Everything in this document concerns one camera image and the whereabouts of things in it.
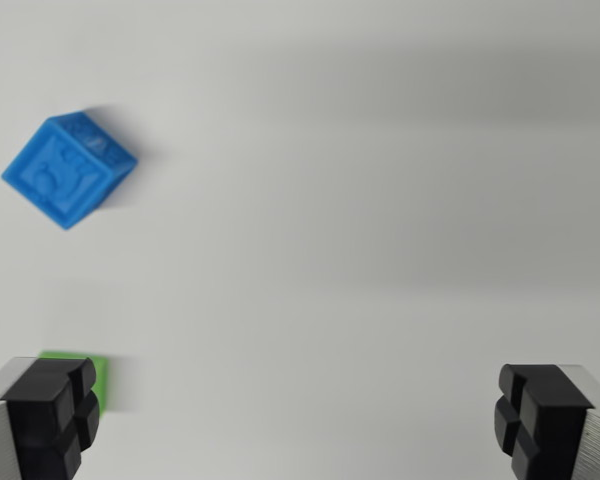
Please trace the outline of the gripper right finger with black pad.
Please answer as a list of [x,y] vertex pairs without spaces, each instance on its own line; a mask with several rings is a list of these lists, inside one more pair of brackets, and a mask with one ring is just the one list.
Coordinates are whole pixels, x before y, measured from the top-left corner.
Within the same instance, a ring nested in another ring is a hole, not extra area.
[[580,365],[505,364],[499,448],[522,480],[600,479],[600,383]]

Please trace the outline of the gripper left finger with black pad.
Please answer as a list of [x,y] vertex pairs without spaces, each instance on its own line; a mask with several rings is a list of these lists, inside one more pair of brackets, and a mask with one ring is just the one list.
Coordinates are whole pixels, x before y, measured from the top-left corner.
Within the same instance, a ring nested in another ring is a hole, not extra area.
[[72,479],[99,428],[89,357],[14,357],[0,369],[0,479]]

